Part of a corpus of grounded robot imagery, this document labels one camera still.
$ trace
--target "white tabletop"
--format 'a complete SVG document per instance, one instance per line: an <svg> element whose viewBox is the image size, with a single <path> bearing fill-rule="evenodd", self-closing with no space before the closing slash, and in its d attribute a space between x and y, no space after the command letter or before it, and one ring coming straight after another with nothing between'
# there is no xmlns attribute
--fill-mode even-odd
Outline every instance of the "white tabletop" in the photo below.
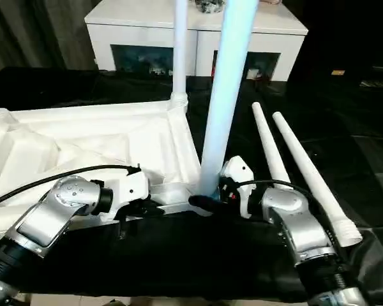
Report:
<svg viewBox="0 0 383 306"><path fill-rule="evenodd" d="M173 28L175 0L103 0L85 18L87 24ZM223 12L205 14L189 2L188 28L221 31ZM282 4L260 3L253 33L306 35L307 28Z"/></svg>

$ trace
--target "white pole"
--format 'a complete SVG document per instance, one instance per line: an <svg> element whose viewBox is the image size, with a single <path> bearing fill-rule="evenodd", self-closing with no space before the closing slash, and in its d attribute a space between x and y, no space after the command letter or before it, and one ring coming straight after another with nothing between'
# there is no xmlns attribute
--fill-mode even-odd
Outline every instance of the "white pole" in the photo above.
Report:
<svg viewBox="0 0 383 306"><path fill-rule="evenodd" d="M267 120L264 116L264 112L261 109L261 105L258 102L252 105L255 122L257 123L258 132L260 133L262 148L266 155L269 172L271 177L275 180L282 180L284 182L290 182L288 173L283 165L283 161L275 144L273 135L269 130ZM289 186L274 184L275 188L280 189L292 189Z"/></svg>
<svg viewBox="0 0 383 306"><path fill-rule="evenodd" d="M227 0L202 156L200 193L216 192L258 0Z"/></svg>
<svg viewBox="0 0 383 306"><path fill-rule="evenodd" d="M362 241L362 235L356 228L356 225L345 215L338 201L333 196L318 169L316 169L312 163L312 160L309 158L282 114L276 112L273 118L312 194L326 211L340 245L347 247Z"/></svg>
<svg viewBox="0 0 383 306"><path fill-rule="evenodd" d="M186 41L188 0L176 0L174 16L173 93L171 107L186 106Z"/></svg>

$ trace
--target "white cabinet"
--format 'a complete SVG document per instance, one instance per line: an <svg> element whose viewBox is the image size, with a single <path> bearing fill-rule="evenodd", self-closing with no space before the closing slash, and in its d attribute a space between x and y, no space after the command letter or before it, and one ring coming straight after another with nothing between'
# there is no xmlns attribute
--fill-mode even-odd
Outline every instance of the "white cabinet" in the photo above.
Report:
<svg viewBox="0 0 383 306"><path fill-rule="evenodd" d="M170 74L174 1L103 0L85 19L99 69ZM223 13L203 14L189 2L187 75L212 75L222 20ZM244 77L286 81L307 33L284 5L260 3Z"/></svg>
<svg viewBox="0 0 383 306"><path fill-rule="evenodd" d="M169 61L173 58L174 46L174 30L157 27L132 27L125 25L108 25L108 24L87 24L89 35L91 37L94 49L96 63L99 69L116 70L122 62L119 60L125 58L126 53L130 52L128 46L147 47L150 53L158 53L158 48L166 48L169 52L160 52L167 55ZM188 31L188 47L187 47L187 75L195 75L196 65L196 45L197 31ZM117 46L125 46L126 48L117 48ZM142 48L133 48L133 52L139 51L138 57L146 56L147 50Z"/></svg>
<svg viewBox="0 0 383 306"><path fill-rule="evenodd" d="M303 40L304 36L299 35L253 33L248 47L248 58L257 56L259 59L252 61L253 66L246 67L246 70L262 70L263 73L269 74L270 79L273 81L288 80ZM219 32L199 32L196 63L196 75L198 77L212 75L214 55L218 51L219 45ZM249 74L249 71L245 71L244 76L249 78Z"/></svg>

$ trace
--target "black tablecloth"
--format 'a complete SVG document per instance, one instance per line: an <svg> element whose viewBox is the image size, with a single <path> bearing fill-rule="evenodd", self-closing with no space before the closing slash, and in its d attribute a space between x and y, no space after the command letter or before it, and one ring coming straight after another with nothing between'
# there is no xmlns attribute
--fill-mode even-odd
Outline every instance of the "black tablecloth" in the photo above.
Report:
<svg viewBox="0 0 383 306"><path fill-rule="evenodd" d="M170 80L119 73L5 69L0 107L9 110L169 99ZM188 122L201 156L210 78L188 80ZM244 81L227 148L257 179L269 171L252 115L260 101L292 181L306 186L271 120L284 114L323 174L363 243L350 260L376 303L383 304L383 92L340 82ZM274 228L194 214L168 215L68 233L23 290L110 296L204 296L302 302L306 297Z"/></svg>

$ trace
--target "curtain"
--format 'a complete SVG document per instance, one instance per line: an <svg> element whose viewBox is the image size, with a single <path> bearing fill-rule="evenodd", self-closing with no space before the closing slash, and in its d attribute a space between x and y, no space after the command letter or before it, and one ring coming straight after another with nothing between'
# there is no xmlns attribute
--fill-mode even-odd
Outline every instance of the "curtain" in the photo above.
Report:
<svg viewBox="0 0 383 306"><path fill-rule="evenodd" d="M0 70L96 69L84 17L101 0L0 0Z"/></svg>

